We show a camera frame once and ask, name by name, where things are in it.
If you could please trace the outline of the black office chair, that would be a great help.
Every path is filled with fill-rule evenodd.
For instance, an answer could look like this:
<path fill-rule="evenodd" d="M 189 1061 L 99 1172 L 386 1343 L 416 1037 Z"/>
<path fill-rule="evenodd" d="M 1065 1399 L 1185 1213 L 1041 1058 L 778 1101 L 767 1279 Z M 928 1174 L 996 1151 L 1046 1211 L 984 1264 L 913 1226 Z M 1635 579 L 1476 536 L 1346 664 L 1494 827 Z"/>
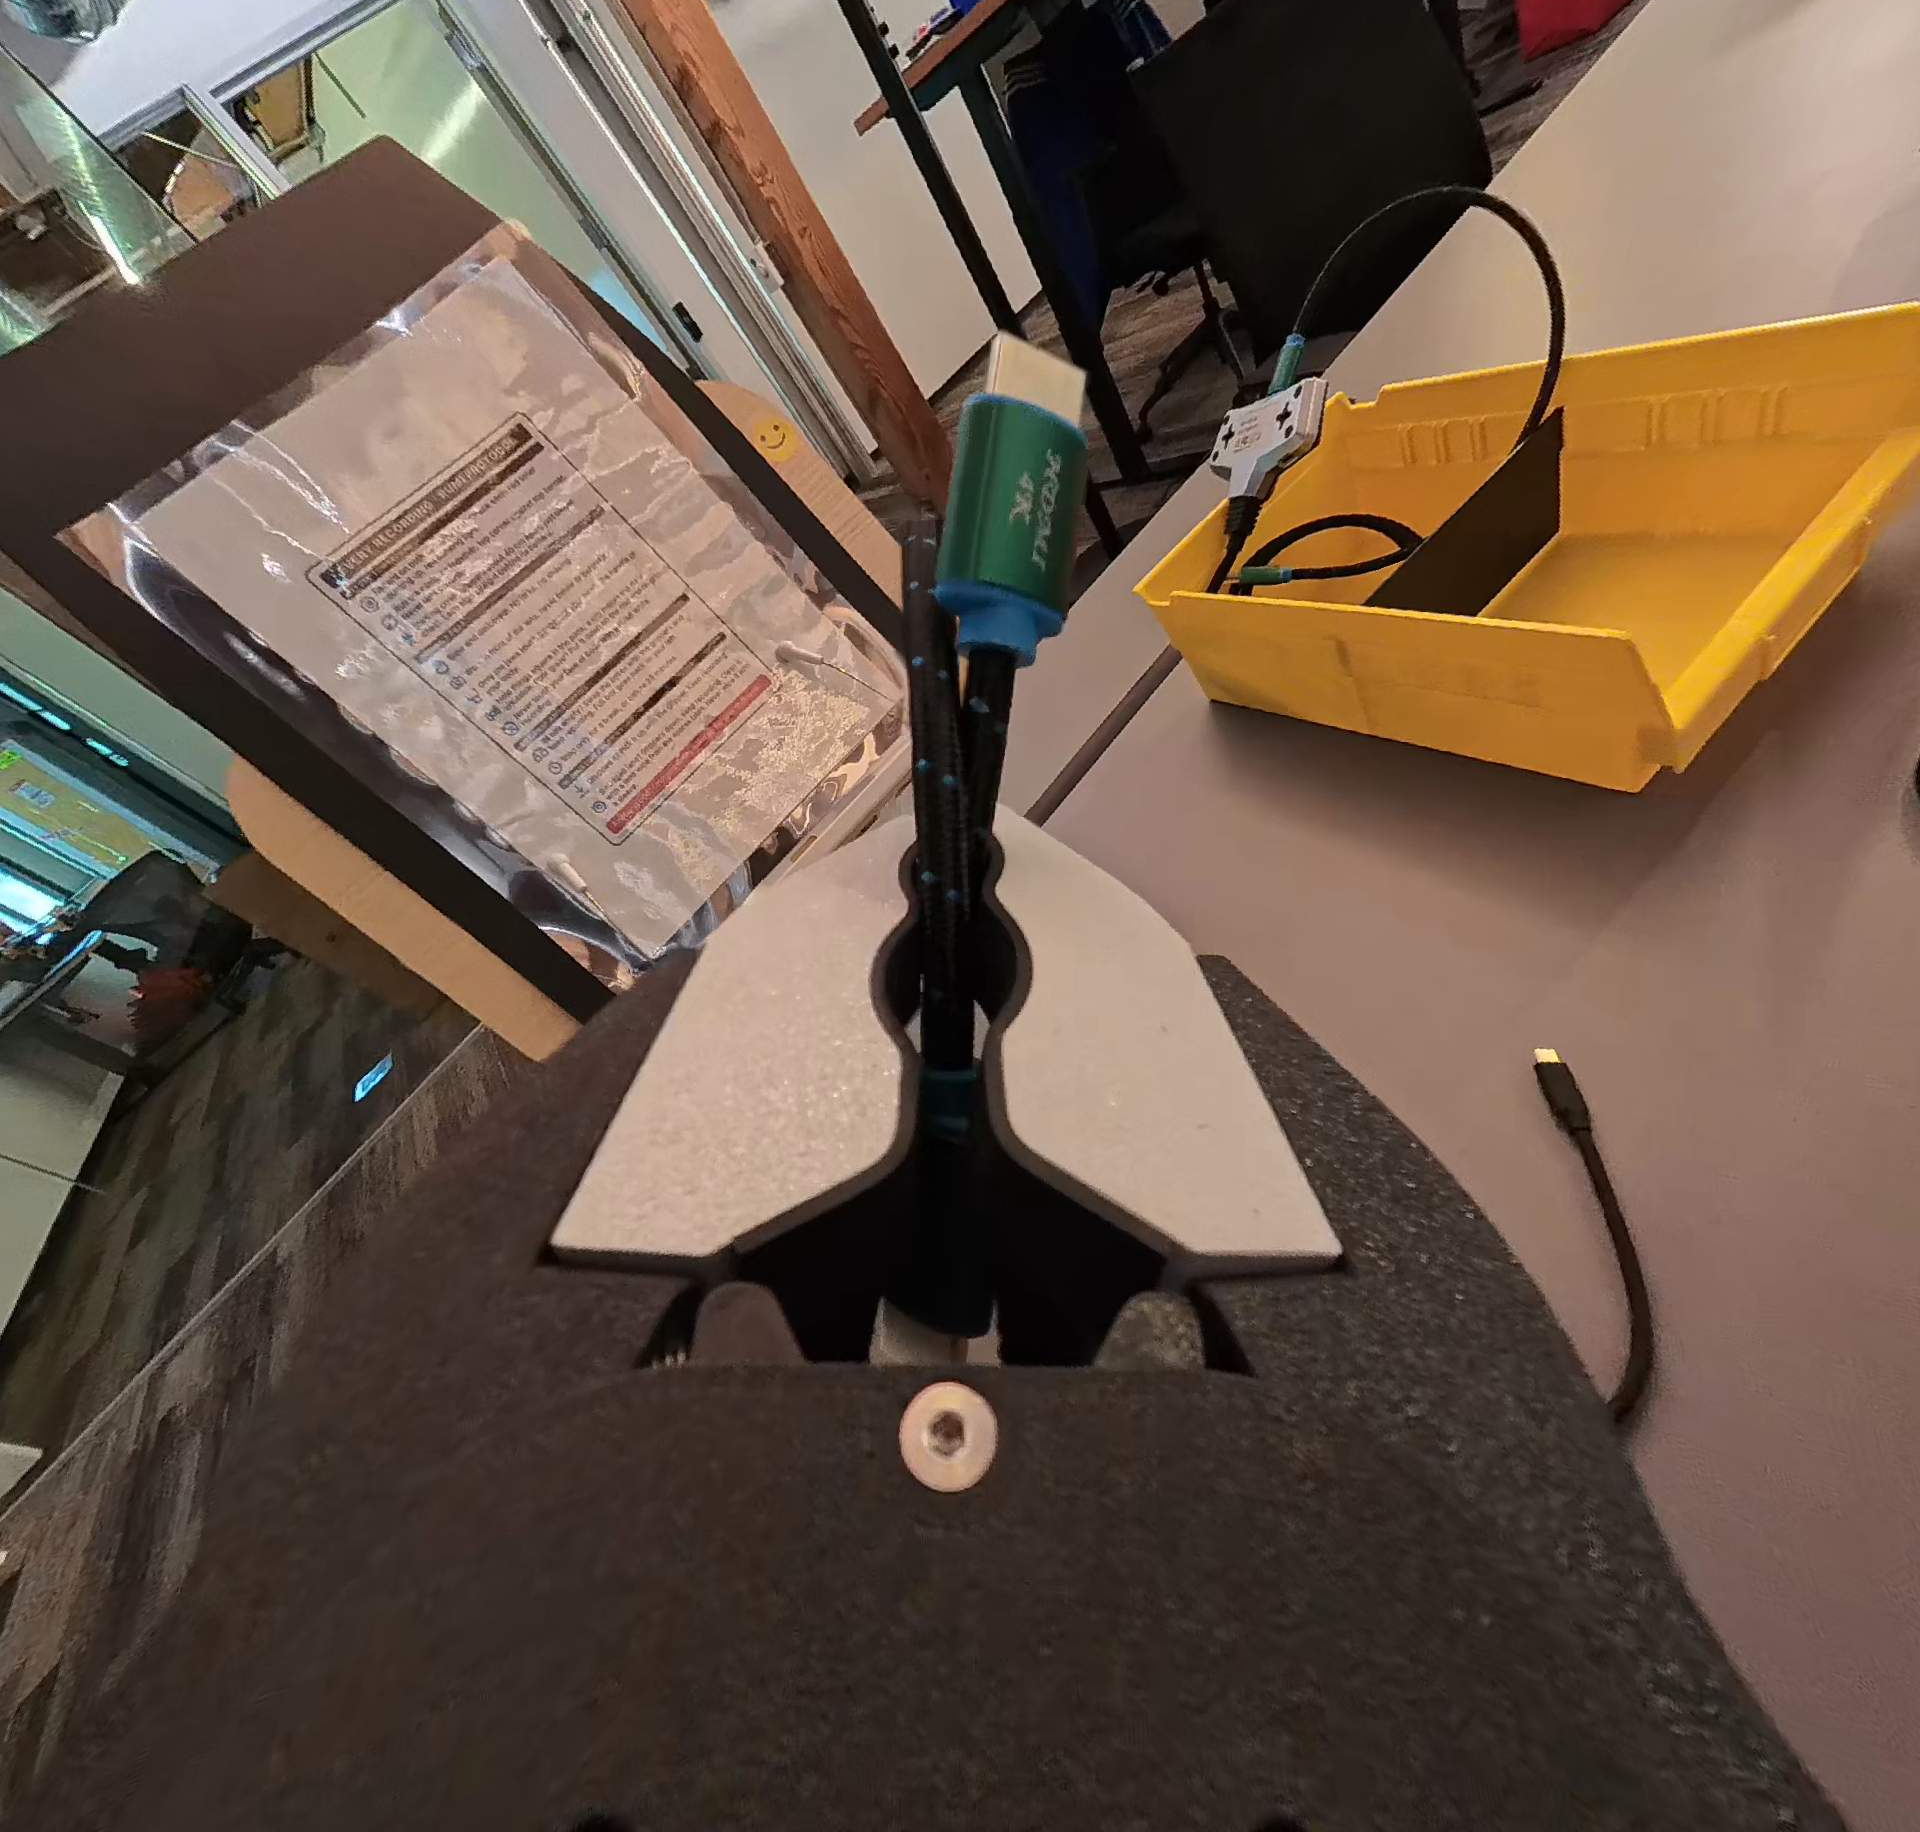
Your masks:
<path fill-rule="evenodd" d="M 1425 0 L 1226 0 L 1131 84 L 1258 360 L 1374 212 L 1494 176 Z"/>

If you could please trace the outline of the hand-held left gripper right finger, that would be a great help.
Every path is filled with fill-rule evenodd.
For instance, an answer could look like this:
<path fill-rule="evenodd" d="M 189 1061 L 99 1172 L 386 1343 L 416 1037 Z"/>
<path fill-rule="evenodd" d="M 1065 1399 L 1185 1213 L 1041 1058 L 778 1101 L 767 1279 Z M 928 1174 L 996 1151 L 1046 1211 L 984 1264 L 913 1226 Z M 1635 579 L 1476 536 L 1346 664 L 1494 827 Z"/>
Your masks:
<path fill-rule="evenodd" d="M 1164 915 L 1016 810 L 996 812 L 994 1133 L 1168 1277 L 1331 1268 L 1341 1253 L 1198 956 Z"/>

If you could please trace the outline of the wooden table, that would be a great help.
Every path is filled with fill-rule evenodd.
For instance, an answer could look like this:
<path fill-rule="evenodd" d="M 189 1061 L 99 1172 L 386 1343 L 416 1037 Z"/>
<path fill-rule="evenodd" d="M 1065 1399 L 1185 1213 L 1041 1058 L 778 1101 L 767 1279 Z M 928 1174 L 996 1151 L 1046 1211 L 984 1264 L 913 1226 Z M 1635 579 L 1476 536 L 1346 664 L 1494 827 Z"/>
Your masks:
<path fill-rule="evenodd" d="M 913 60 L 913 64 L 900 73 L 904 75 L 904 84 L 909 86 L 909 92 L 915 96 L 915 103 L 924 116 L 930 114 L 947 94 L 956 92 L 962 96 L 975 133 L 981 139 L 984 152 L 988 154 L 996 186 L 1020 236 L 1020 244 L 1031 268 L 1037 274 L 1044 302 L 1052 311 L 1059 330 L 1061 321 L 1056 317 L 1056 306 L 1071 304 L 1076 321 L 1082 324 L 1080 330 L 1095 339 L 1099 343 L 1099 349 L 1104 351 L 1097 328 L 1091 319 L 1082 317 L 1078 298 L 1065 281 L 1056 242 L 1050 236 L 1048 225 L 1044 223 L 1044 212 L 1033 195 L 1029 176 L 1005 126 L 1003 105 L 990 84 L 990 62 L 996 54 L 1016 45 L 1026 30 L 1037 30 L 1041 24 L 1052 21 L 1071 9 L 1091 9 L 1093 2 L 1095 0 L 981 0 L 971 13 L 962 15 L 958 26 L 947 30 L 936 45 L 930 45 L 926 51 L 921 51 L 917 60 Z M 1202 0 L 1206 11 L 1215 9 L 1219 2 L 1221 0 Z M 885 114 L 885 105 L 876 94 L 876 101 L 855 118 L 855 133 L 866 135 L 883 120 L 894 122 Z M 1080 345 L 1069 345 L 1065 341 L 1065 347 L 1069 358 L 1074 360 L 1071 354 L 1078 351 Z M 1116 454 L 1110 448 L 1106 431 L 1099 424 L 1095 405 L 1091 407 L 1101 431 L 1106 452 L 1110 452 L 1116 469 L 1114 476 L 1095 482 L 1099 491 L 1127 491 L 1155 482 L 1176 482 L 1198 469 L 1202 459 L 1194 452 L 1168 461 L 1153 461 L 1146 452 L 1144 437 L 1140 435 L 1140 429 L 1136 426 L 1131 416 L 1129 420 L 1138 431 L 1140 452 L 1146 461 L 1146 469 L 1144 474 L 1138 474 L 1134 467 L 1140 463 L 1134 456 L 1116 463 Z"/>

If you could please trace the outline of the instruction board with plastic cover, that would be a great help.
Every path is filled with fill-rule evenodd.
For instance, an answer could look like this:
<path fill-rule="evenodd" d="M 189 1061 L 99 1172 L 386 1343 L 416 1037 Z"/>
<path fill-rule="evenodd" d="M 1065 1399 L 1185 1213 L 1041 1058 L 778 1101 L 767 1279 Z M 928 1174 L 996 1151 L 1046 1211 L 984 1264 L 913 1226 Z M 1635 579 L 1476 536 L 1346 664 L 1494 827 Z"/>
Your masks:
<path fill-rule="evenodd" d="M 4 561 L 538 1056 L 906 780 L 900 579 L 392 139 L 4 349 Z"/>

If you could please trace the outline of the yellow plastic bin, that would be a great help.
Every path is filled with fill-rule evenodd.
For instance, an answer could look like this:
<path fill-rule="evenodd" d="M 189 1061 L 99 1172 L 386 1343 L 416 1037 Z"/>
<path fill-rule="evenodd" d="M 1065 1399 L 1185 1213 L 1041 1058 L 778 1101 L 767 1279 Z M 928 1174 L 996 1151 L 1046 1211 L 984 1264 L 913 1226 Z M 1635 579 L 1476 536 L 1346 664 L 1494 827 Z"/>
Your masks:
<path fill-rule="evenodd" d="M 1138 583 L 1217 703 L 1639 791 L 1686 769 L 1860 572 L 1916 486 L 1918 309 L 1577 354 L 1560 531 L 1474 619 L 1369 594 L 1517 448 L 1543 366 L 1331 396 L 1243 557 L 1226 506 Z"/>

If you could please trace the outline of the white hdmi adapter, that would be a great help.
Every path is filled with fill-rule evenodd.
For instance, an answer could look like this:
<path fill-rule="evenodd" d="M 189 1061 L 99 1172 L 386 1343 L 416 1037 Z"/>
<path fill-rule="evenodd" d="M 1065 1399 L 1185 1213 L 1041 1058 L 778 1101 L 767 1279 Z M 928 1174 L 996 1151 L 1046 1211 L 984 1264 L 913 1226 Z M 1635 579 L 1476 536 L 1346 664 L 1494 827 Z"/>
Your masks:
<path fill-rule="evenodd" d="M 1299 379 L 1224 418 L 1213 439 L 1209 469 L 1228 484 L 1228 499 L 1262 504 L 1279 476 L 1320 439 L 1326 379 Z"/>

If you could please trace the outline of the office chair with blue jacket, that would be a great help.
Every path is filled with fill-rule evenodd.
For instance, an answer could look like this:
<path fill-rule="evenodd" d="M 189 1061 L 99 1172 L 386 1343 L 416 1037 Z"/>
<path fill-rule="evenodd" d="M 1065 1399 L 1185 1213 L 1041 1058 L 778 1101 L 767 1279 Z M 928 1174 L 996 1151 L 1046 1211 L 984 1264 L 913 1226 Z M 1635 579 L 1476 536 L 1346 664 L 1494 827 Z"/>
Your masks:
<path fill-rule="evenodd" d="M 1196 216 L 1131 81 L 1168 47 L 1149 0 L 1095 0 L 1005 60 L 1005 126 L 1067 300 L 1095 330 L 1119 289 L 1166 291 L 1183 270 L 1217 313 Z"/>

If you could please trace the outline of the black bin divider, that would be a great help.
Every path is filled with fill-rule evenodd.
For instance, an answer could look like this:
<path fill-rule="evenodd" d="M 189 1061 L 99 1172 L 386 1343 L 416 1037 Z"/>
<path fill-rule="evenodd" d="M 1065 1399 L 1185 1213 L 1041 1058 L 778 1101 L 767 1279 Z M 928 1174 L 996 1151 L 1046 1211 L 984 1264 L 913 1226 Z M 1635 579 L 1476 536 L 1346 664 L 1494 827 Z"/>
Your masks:
<path fill-rule="evenodd" d="M 1564 411 L 1556 407 L 1365 604 L 1479 617 L 1560 531 L 1562 446 Z"/>

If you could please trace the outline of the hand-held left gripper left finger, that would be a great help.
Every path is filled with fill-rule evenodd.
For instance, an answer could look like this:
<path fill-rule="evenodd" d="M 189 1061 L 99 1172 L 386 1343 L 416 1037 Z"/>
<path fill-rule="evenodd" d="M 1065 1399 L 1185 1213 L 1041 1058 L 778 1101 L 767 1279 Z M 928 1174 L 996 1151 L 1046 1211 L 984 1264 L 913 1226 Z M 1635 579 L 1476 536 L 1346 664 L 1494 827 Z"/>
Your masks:
<path fill-rule="evenodd" d="M 876 986 L 909 829 L 765 885 L 701 949 L 549 1243 L 716 1268 L 896 1172 L 915 1056 Z"/>

